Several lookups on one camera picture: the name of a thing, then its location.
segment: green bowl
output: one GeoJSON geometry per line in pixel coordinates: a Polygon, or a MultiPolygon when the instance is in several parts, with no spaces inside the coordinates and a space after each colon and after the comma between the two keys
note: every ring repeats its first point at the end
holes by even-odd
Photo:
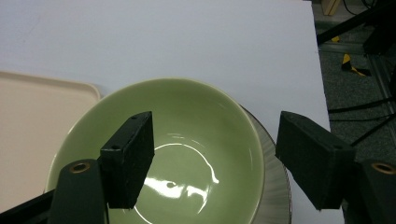
{"type": "Polygon", "coordinates": [[[134,114],[152,111],[155,156],[133,210],[111,223],[251,223],[264,184],[262,148],[248,115],[206,84],[162,78],[110,94],[67,135],[49,173],[99,150],[134,114]]]}

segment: bowl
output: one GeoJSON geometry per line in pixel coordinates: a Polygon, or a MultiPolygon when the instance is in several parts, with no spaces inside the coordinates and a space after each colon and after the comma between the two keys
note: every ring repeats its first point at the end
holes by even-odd
{"type": "Polygon", "coordinates": [[[121,124],[144,111],[152,111],[155,156],[135,208],[110,209],[110,223],[251,223],[264,185],[259,136],[236,101],[184,78],[144,81],[101,100],[67,135],[47,190],[66,164],[97,159],[121,124]]]}

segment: white table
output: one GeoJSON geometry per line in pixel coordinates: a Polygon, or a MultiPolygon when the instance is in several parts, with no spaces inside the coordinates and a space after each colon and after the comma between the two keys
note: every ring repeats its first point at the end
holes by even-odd
{"type": "MultiPolygon", "coordinates": [[[[230,94],[274,139],[281,110],[329,129],[311,2],[2,0],[0,70],[88,82],[103,95],[191,77],[230,94]]],[[[344,223],[290,179],[292,223],[344,223]]]]}

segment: beige tray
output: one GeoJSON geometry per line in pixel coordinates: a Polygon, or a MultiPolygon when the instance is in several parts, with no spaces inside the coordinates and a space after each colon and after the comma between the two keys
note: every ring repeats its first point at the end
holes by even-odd
{"type": "Polygon", "coordinates": [[[0,213],[43,193],[55,153],[99,99],[92,85],[0,72],[0,213]]]}

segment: gray floor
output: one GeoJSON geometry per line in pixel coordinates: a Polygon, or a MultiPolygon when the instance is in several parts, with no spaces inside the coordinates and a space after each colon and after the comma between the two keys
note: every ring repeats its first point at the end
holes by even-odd
{"type": "MultiPolygon", "coordinates": [[[[339,6],[340,11],[343,10],[342,7],[344,6],[341,4],[339,6]]],[[[318,34],[326,31],[339,22],[335,18],[328,19],[320,16],[320,7],[313,6],[313,9],[316,17],[316,29],[318,34]]],[[[373,27],[359,26],[340,35],[340,43],[329,43],[320,46],[320,65],[327,106],[329,109],[361,105],[384,98],[375,75],[371,77],[362,77],[341,69],[344,53],[350,54],[351,64],[353,66],[370,70],[373,69],[370,66],[368,58],[364,56],[361,47],[361,44],[367,39],[373,29],[373,27]]],[[[387,65],[388,69],[396,64],[394,51],[395,50],[392,48],[388,55],[381,56],[380,60],[387,65]]],[[[331,130],[336,136],[351,144],[386,118],[372,121],[334,120],[370,119],[388,114],[387,107],[384,105],[360,111],[330,114],[331,130]]],[[[364,141],[357,144],[355,146],[357,149],[357,161],[376,159],[396,164],[396,146],[390,128],[393,127],[391,125],[384,126],[364,141]]]]}

